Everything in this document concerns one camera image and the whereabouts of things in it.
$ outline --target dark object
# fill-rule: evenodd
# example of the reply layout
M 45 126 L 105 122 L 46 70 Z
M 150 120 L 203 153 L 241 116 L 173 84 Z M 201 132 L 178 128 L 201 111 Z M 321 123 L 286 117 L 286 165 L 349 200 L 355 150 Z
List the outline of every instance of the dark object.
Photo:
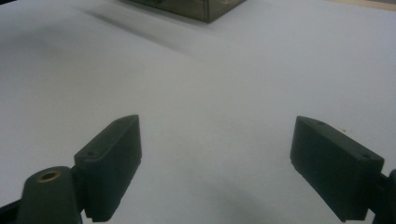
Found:
M 245 0 L 128 0 L 198 21 L 212 22 Z
M 0 223 L 78 224 L 108 221 L 141 161 L 138 116 L 117 119 L 75 155 L 76 165 L 52 167 L 26 180 L 22 198 L 0 209 Z
M 294 168 L 341 221 L 396 223 L 395 171 L 381 174 L 384 159 L 319 120 L 297 117 L 290 153 Z
M 370 1 L 396 5 L 396 0 L 370 0 Z

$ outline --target black plastic part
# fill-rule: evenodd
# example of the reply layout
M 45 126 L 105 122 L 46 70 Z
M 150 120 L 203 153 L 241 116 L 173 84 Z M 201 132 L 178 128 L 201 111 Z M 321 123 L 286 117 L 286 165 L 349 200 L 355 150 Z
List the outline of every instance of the black plastic part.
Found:
M 365 219 L 383 158 L 328 124 L 305 117 L 297 117 L 290 158 L 342 221 Z
M 69 168 L 52 167 L 26 180 L 17 224 L 76 224 L 80 221 Z
M 18 210 L 20 208 L 21 200 L 17 200 L 16 202 L 9 203 L 6 206 L 0 208 L 0 223 L 1 224 L 14 224 Z
M 97 222 L 113 216 L 141 158 L 137 115 L 113 121 L 75 155 L 87 217 Z
M 396 223 L 396 170 L 389 178 L 381 175 L 380 181 L 374 186 L 370 209 L 375 213 L 374 224 Z

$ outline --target white table surface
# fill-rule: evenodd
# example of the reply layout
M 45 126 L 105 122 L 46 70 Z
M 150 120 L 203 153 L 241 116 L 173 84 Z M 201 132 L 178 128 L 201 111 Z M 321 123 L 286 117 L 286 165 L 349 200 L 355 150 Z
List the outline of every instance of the white table surface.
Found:
M 343 130 L 388 175 L 395 36 L 396 12 L 325 0 L 247 0 L 211 24 L 112 0 L 2 5 L 0 205 L 138 114 L 143 161 L 109 223 L 341 223 L 290 164 L 294 121 Z

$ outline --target screw hole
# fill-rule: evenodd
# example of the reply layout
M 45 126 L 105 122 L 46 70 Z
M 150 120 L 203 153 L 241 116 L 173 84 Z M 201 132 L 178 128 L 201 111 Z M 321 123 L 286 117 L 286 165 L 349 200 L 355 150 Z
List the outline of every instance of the screw hole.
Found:
M 90 156 L 90 157 L 94 157 L 94 156 L 96 156 L 97 154 L 98 154 L 98 152 L 97 152 L 96 150 L 89 151 L 89 152 L 87 153 L 87 155 Z
M 58 178 L 61 175 L 60 171 L 54 170 L 54 171 L 48 171 L 46 173 L 44 173 L 43 175 L 41 175 L 37 181 L 39 183 L 46 183 L 46 182 L 50 182 L 56 178 Z

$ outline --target box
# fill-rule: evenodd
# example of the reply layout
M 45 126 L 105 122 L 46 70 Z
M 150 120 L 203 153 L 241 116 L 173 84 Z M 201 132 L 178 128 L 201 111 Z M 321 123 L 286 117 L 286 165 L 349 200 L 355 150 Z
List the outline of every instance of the box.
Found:
M 245 0 L 130 0 L 198 21 L 212 22 Z

